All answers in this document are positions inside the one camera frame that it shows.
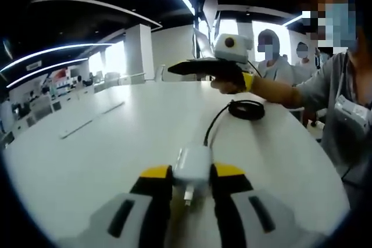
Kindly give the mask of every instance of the table surface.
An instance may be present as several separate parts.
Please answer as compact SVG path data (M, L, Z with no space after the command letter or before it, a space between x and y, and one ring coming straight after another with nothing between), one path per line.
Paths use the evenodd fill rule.
M112 87L74 101L30 127L5 150L11 181L31 217L52 239L74 237L90 216L119 193L128 192L148 167L176 162L181 147L203 142L210 122L232 98L209 82L160 82ZM66 139L60 131L106 107ZM246 171L295 214L304 229L329 234L349 209L341 180L320 145L287 109L264 103L256 122L223 114L211 131L214 160ZM190 216L182 247L218 247L220 237L207 198Z

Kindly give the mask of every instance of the white power adapter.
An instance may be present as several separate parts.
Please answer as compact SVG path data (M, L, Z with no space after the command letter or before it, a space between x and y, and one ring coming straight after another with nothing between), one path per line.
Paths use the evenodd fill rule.
M176 187L185 192L184 200L190 205L195 196L204 196L209 188L212 150L207 146L189 145L180 150L173 178Z

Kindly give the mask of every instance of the white column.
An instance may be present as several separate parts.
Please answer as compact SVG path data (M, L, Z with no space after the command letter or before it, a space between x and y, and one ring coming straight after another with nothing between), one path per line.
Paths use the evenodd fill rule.
M139 24L126 31L125 50L127 73L134 75L145 73L145 79L154 78L151 28Z

